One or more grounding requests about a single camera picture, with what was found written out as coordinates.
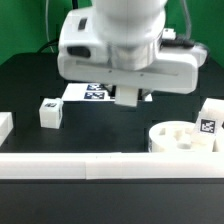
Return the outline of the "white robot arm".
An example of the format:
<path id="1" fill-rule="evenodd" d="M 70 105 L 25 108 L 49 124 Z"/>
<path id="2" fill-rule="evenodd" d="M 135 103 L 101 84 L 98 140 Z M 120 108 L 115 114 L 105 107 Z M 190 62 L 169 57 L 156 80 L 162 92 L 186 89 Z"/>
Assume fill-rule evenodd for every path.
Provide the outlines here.
<path id="1" fill-rule="evenodd" d="M 205 52 L 161 45 L 167 0 L 93 0 L 68 13 L 58 69 L 73 81 L 111 84 L 119 92 L 195 90 Z"/>

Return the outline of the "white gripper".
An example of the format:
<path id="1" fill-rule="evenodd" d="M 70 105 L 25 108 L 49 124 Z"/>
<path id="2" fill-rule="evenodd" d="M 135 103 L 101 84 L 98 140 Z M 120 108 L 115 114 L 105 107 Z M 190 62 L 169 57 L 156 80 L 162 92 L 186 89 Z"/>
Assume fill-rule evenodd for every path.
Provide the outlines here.
<path id="1" fill-rule="evenodd" d="M 89 63 L 67 53 L 59 53 L 57 62 L 59 74 L 67 80 L 188 94 L 197 86 L 204 50 L 200 46 L 190 49 L 163 47 L 149 67 L 137 71 Z"/>

